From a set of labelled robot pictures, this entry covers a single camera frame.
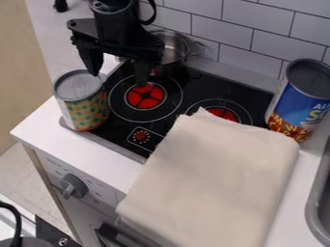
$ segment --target tin can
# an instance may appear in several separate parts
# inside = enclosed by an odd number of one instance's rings
[[[308,140],[330,110],[330,68],[312,59],[287,67],[285,79],[265,115],[271,130],[297,142]]]
[[[53,84],[52,91],[64,120],[72,129],[87,131],[102,125],[109,115],[105,75],[92,76],[85,69],[65,73]]]

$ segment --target black cooktop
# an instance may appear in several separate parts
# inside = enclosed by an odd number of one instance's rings
[[[266,127],[264,113],[272,94],[186,67],[169,77],[152,77],[143,88],[136,86],[132,74],[126,62],[108,78],[110,116],[90,132],[144,157],[178,115],[191,115],[199,107],[227,120]]]

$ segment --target metal pot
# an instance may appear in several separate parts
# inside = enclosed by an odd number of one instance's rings
[[[184,35],[171,31],[152,31],[151,34],[165,43],[162,66],[153,70],[154,75],[167,75],[182,66],[188,57],[200,55],[205,46],[198,41],[191,41]]]

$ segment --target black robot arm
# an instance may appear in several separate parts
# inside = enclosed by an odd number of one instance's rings
[[[140,20],[137,0],[94,0],[90,3],[95,18],[72,19],[72,43],[87,70],[98,75],[103,53],[134,61],[135,76],[140,86],[148,82],[151,70],[161,64],[164,42],[148,33],[141,24],[150,24],[156,17],[156,7],[150,0],[154,14]]]

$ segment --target gray knob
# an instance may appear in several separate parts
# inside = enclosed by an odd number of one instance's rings
[[[64,189],[63,197],[64,199],[68,199],[70,196],[81,199],[88,193],[88,187],[86,184],[72,174],[66,174],[61,179],[61,186]]]

